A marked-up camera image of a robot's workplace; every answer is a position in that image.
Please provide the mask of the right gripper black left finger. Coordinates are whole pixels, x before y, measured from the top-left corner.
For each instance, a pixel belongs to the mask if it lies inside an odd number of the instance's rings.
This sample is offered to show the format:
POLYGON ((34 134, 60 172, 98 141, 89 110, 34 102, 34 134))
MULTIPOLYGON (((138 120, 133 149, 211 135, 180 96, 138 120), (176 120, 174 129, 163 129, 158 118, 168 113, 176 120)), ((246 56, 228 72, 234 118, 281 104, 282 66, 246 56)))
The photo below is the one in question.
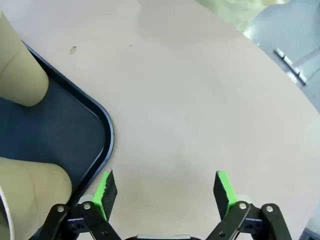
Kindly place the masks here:
POLYGON ((106 172, 92 200, 73 207, 55 204, 43 224, 45 240, 76 240, 81 233, 90 233, 95 240, 119 240, 109 223, 117 196, 113 171, 106 172))

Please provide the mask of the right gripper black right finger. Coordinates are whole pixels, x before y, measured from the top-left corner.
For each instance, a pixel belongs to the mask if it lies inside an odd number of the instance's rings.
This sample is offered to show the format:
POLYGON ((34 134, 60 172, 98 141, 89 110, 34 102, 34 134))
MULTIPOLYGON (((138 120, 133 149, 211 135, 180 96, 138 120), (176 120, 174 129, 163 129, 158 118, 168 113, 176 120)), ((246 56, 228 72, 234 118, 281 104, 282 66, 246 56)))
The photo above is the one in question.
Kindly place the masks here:
POLYGON ((254 240, 291 240, 291 234, 278 205, 266 203, 255 207, 239 200, 226 172, 215 173, 213 195, 220 222, 208 240, 235 240, 249 234, 254 240))

